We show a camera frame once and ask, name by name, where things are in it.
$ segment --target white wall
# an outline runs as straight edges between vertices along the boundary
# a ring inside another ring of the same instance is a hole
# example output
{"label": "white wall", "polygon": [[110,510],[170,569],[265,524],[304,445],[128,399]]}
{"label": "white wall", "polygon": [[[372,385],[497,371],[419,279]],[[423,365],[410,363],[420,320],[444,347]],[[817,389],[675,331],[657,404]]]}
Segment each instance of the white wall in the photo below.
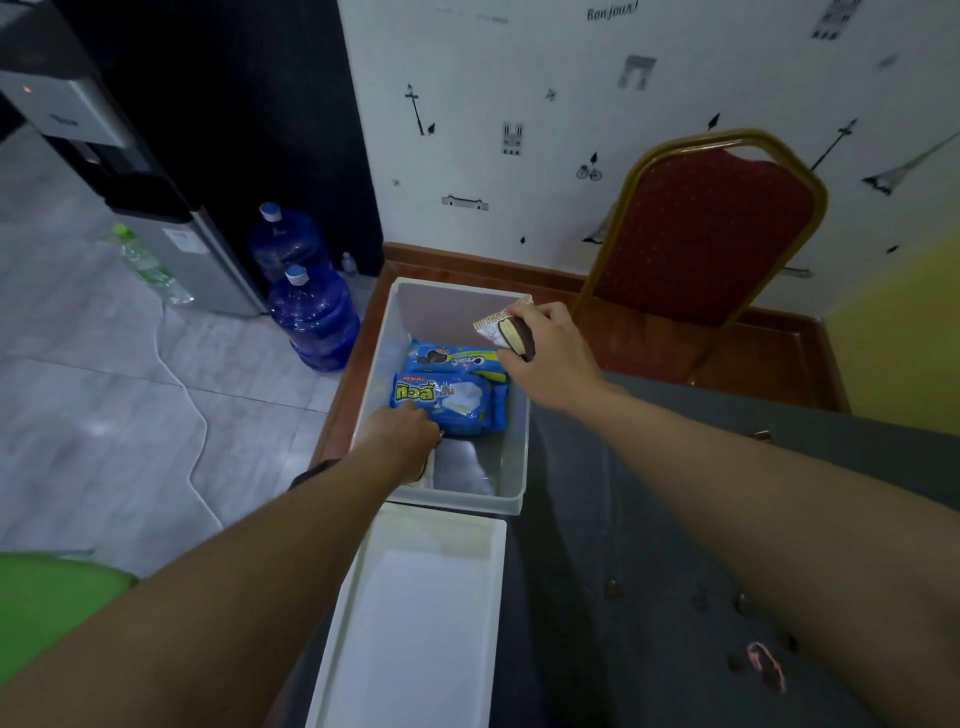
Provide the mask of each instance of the white wall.
{"label": "white wall", "polygon": [[[385,238],[586,273],[597,246],[582,238],[651,146],[720,113],[718,129],[766,129],[813,163],[857,118],[817,170],[829,211],[792,262],[814,278],[778,276],[756,302],[822,315],[903,248],[960,226],[960,139],[890,197],[861,181],[960,131],[960,3],[863,0],[843,35],[811,38],[827,4],[635,0],[591,21],[610,4],[345,0]],[[657,59],[645,90],[617,87],[630,54]],[[420,135],[408,84],[432,135]],[[524,125],[519,157],[501,153],[504,122]],[[603,179],[578,180],[594,152]],[[445,195],[490,209],[444,207]]]}

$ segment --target forearm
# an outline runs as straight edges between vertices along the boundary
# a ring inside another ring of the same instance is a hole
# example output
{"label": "forearm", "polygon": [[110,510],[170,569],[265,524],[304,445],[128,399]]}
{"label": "forearm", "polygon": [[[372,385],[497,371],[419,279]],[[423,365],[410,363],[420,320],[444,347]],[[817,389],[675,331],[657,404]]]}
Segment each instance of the forearm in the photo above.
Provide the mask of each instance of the forearm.
{"label": "forearm", "polygon": [[922,724],[948,700],[960,678],[956,513],[612,388],[573,414],[888,718]]}
{"label": "forearm", "polygon": [[353,452],[67,635],[0,692],[3,722],[259,725],[397,483]]}

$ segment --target plastic bottle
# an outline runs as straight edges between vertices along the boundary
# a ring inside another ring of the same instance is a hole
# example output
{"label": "plastic bottle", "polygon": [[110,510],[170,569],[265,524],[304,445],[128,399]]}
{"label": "plastic bottle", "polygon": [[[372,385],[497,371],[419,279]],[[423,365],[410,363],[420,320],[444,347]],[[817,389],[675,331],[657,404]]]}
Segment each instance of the plastic bottle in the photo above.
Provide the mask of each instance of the plastic bottle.
{"label": "plastic bottle", "polygon": [[127,263],[127,267],[140,276],[161,298],[174,305],[193,303],[193,296],[184,290],[173,274],[164,268],[160,261],[150,254],[150,251],[143,247],[126,225],[114,225],[113,234],[106,237],[105,241],[120,248],[120,255]]}
{"label": "plastic bottle", "polygon": [[287,266],[331,268],[330,256],[313,220],[302,212],[281,210],[277,203],[260,206],[257,220],[247,235],[253,260],[270,283],[283,279]]}
{"label": "plastic bottle", "polygon": [[291,265],[268,298],[270,315],[303,363],[319,372],[343,369],[360,331],[347,282],[329,268]]}
{"label": "plastic bottle", "polygon": [[353,256],[349,253],[344,253],[344,256],[340,258],[340,267],[344,272],[344,276],[347,278],[354,278],[357,275],[357,261],[353,259]]}

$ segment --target person's left arm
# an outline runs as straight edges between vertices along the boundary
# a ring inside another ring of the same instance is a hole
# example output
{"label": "person's left arm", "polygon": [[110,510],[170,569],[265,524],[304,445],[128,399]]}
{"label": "person's left arm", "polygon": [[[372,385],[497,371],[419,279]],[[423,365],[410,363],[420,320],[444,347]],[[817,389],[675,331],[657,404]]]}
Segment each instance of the person's left arm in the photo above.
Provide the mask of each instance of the person's left arm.
{"label": "person's left arm", "polygon": [[412,405],[371,415],[340,463],[197,546],[0,691],[0,724],[259,726],[336,599],[377,509],[439,438]]}

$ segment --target person's right arm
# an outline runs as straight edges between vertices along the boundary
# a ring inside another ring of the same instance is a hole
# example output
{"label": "person's right arm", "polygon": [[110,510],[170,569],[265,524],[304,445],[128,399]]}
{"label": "person's right arm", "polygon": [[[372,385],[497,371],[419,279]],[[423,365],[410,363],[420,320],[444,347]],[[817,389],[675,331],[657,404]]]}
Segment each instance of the person's right arm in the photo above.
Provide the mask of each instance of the person's right arm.
{"label": "person's right arm", "polygon": [[960,514],[689,420],[603,379],[561,303],[519,306],[530,398],[596,432],[687,533],[895,725],[960,716]]}

